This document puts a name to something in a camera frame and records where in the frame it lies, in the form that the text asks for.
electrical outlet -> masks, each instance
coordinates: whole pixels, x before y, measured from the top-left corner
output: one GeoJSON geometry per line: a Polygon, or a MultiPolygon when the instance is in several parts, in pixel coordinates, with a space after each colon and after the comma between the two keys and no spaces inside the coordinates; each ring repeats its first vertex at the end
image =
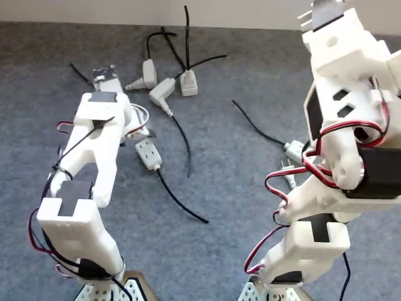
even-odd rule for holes
{"type": "Polygon", "coordinates": [[[160,168],[160,165],[162,165],[162,158],[152,141],[144,139],[135,144],[135,148],[148,170],[155,171],[160,168]]]}

perforated metal plate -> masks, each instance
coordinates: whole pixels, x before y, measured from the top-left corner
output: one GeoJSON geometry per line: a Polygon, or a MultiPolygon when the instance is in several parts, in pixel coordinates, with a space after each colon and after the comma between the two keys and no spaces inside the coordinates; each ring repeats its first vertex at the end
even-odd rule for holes
{"type": "MultiPolygon", "coordinates": [[[[124,287],[132,296],[133,301],[146,301],[142,295],[138,280],[131,278],[124,287]]],[[[129,301],[129,297],[123,291],[119,291],[116,285],[112,285],[108,291],[99,291],[91,285],[85,285],[74,301],[129,301]]]]}
{"type": "Polygon", "coordinates": [[[253,282],[247,282],[242,289],[242,292],[237,299],[237,301],[265,301],[266,300],[266,293],[264,293],[264,298],[260,296],[258,290],[256,290],[255,285],[253,282]]]}
{"type": "Polygon", "coordinates": [[[287,288],[281,295],[263,290],[258,292],[253,282],[247,282],[237,301],[265,301],[269,295],[269,301],[302,301],[293,288],[287,288]]]}

white wall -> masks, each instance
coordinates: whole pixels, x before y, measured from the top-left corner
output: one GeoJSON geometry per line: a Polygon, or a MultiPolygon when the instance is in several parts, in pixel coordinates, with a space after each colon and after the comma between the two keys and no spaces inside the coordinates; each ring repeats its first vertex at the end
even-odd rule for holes
{"type": "MultiPolygon", "coordinates": [[[[0,21],[191,25],[298,29],[296,17],[311,0],[0,0],[0,21]]],[[[357,0],[358,13],[375,33],[401,35],[401,1],[357,0]]]]}

gray carpet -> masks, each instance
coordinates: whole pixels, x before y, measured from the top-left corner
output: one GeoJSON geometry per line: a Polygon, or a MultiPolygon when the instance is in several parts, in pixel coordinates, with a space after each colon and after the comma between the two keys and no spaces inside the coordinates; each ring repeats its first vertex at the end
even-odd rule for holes
{"type": "MultiPolygon", "coordinates": [[[[80,289],[55,273],[53,262],[35,253],[26,220],[39,195],[56,148],[66,137],[55,131],[71,120],[88,87],[67,67],[85,73],[116,64],[122,83],[142,72],[144,37],[151,26],[0,24],[0,299],[70,300],[80,289]]],[[[175,44],[184,54],[184,29],[175,44]]],[[[204,225],[183,212],[157,175],[144,168],[133,143],[121,148],[112,201],[101,211],[128,269],[140,270],[161,300],[236,300],[247,276],[242,264],[273,228],[279,199],[263,187],[279,167],[282,150],[264,140],[231,103],[235,98],[266,132],[288,141],[305,140],[303,100],[311,83],[309,54],[295,31],[192,28],[191,58],[227,53],[229,58],[196,69],[200,94],[168,99],[193,150],[186,178],[186,150],[173,124],[145,92],[131,93],[146,106],[162,170],[177,196],[209,218],[204,225]]],[[[392,50],[400,38],[387,37],[392,50]]],[[[152,41],[160,79],[179,65],[162,38],[152,41]]],[[[81,177],[93,179],[88,168],[81,177]]],[[[283,179],[277,187],[287,189],[283,179]]],[[[400,209],[370,213],[349,225],[352,279],[345,300],[398,300],[401,294],[400,209]]],[[[277,243],[282,233],[263,248],[277,243]]],[[[346,270],[341,259],[306,290],[315,300],[338,300],[346,270]]]]}

white plug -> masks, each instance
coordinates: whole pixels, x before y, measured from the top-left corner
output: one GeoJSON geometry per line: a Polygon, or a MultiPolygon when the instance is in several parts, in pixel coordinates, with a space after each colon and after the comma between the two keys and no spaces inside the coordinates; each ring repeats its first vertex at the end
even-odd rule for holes
{"type": "Polygon", "coordinates": [[[195,72],[186,70],[180,76],[182,96],[193,96],[198,94],[198,84],[196,82],[195,72]]]}
{"type": "Polygon", "coordinates": [[[150,100],[160,108],[164,112],[167,113],[168,116],[173,116],[169,105],[165,102],[165,99],[169,97],[175,90],[175,80],[173,78],[166,78],[164,81],[159,83],[152,91],[150,91],[149,96],[150,100]]]}
{"type": "MultiPolygon", "coordinates": [[[[292,163],[289,161],[289,159],[287,159],[287,163],[288,163],[288,165],[285,165],[283,160],[281,160],[281,170],[282,171],[287,171],[289,169],[295,168],[294,165],[292,165],[292,163]]],[[[293,174],[287,174],[284,176],[284,178],[287,180],[289,188],[291,188],[291,190],[293,190],[297,187],[296,181],[295,181],[295,176],[293,174]]]]}
{"type": "Polygon", "coordinates": [[[304,143],[293,140],[291,143],[287,142],[284,145],[284,149],[286,150],[286,156],[291,160],[295,161],[299,165],[302,164],[302,149],[304,147],[304,143]]]}
{"type": "Polygon", "coordinates": [[[142,65],[143,77],[125,86],[125,91],[136,89],[153,89],[157,86],[156,67],[152,59],[144,61],[142,65]]]}
{"type": "Polygon", "coordinates": [[[163,161],[152,141],[144,139],[135,144],[135,148],[148,170],[156,171],[160,168],[163,161]]]}

